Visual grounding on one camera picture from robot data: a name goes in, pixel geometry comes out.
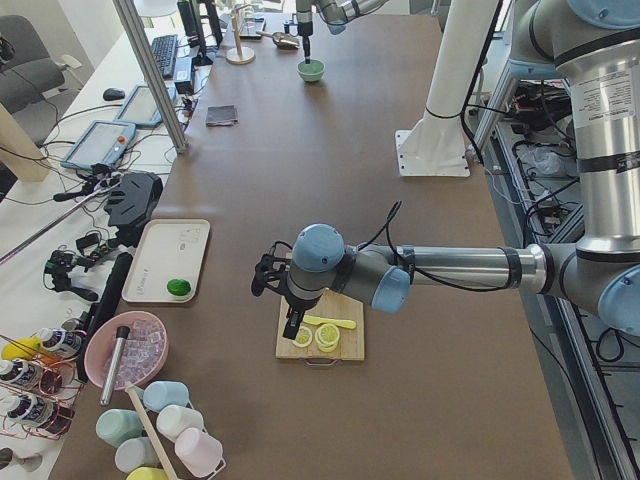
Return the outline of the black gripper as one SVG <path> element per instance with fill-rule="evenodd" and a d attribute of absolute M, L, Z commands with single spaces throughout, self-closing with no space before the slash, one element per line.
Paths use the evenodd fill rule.
<path fill-rule="evenodd" d="M 294 291 L 288 285 L 285 286 L 284 298 L 289 308 L 285 317 L 285 324 L 282 337 L 289 340 L 295 340 L 304 314 L 315 307 L 324 293 L 324 288 L 312 291 Z"/>
<path fill-rule="evenodd" d="M 310 39 L 308 37 L 310 37 L 313 34 L 313 22 L 299 21 L 297 23 L 297 31 L 298 31 L 298 35 L 303 37 L 302 45 L 303 45 L 303 53 L 304 53 L 304 62 L 310 63 L 311 62 L 311 44 L 310 44 Z"/>

